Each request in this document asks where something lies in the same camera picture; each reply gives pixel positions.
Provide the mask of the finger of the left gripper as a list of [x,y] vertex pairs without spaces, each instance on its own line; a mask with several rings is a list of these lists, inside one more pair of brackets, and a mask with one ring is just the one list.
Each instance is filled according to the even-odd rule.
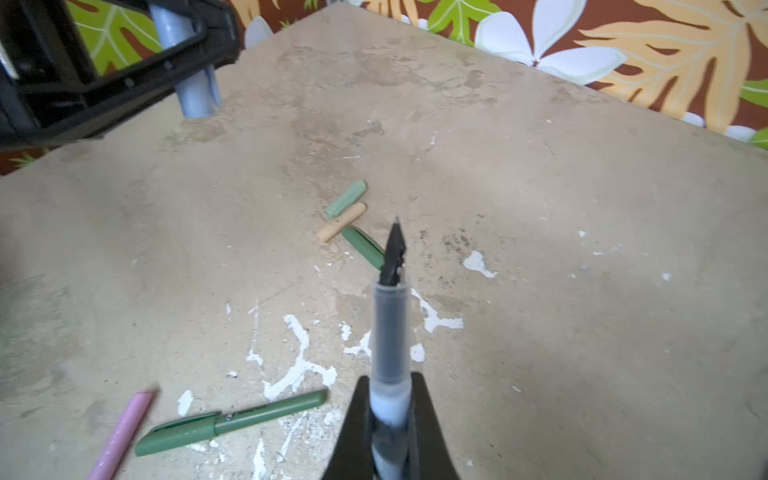
[[238,59],[239,19],[226,1],[2,2],[2,149],[96,139],[176,95],[151,3],[195,21],[191,44],[215,78]]

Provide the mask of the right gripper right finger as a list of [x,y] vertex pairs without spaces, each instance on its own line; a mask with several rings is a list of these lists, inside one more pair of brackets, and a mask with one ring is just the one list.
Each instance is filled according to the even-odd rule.
[[424,376],[411,373],[408,420],[408,478],[453,479],[459,475],[451,461]]

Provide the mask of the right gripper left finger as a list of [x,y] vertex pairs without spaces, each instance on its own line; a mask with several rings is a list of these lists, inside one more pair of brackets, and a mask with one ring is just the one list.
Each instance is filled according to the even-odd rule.
[[355,386],[333,453],[322,480],[372,480],[374,419],[370,407],[370,379],[361,376]]

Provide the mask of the blue pen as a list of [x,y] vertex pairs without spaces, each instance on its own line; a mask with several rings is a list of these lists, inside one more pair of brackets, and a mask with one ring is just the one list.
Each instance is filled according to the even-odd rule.
[[408,456],[407,423],[412,382],[408,354],[406,243],[396,220],[384,264],[372,283],[372,375],[369,399],[375,417],[372,452],[381,479],[403,479]]

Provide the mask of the blue pen cap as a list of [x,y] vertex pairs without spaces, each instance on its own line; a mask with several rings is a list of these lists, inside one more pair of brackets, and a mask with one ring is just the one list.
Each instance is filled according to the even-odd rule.
[[176,69],[178,82],[175,92],[184,117],[212,117],[221,98],[214,67],[205,65],[197,58],[199,51],[191,44],[193,37],[199,33],[198,26],[191,17],[159,4],[151,3],[149,11],[163,51],[172,53],[167,58],[166,69]]

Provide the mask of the dark green pen cap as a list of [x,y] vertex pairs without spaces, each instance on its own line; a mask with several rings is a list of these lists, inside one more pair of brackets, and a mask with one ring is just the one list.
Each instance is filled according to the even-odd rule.
[[375,240],[355,226],[343,228],[341,234],[376,270],[381,270],[385,251]]

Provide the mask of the beige pen cap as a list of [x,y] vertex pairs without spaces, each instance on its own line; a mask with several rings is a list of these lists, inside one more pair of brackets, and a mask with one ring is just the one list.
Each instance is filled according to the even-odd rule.
[[317,232],[318,240],[321,243],[329,242],[344,228],[348,227],[355,220],[364,215],[367,209],[368,206],[364,202],[356,202],[352,204],[338,216],[326,222],[326,224]]

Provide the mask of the light green pen cap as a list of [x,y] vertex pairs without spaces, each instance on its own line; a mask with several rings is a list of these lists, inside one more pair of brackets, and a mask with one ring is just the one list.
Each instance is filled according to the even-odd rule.
[[367,192],[368,186],[363,179],[357,179],[334,202],[325,208],[323,215],[326,220],[337,218],[350,206],[358,202]]

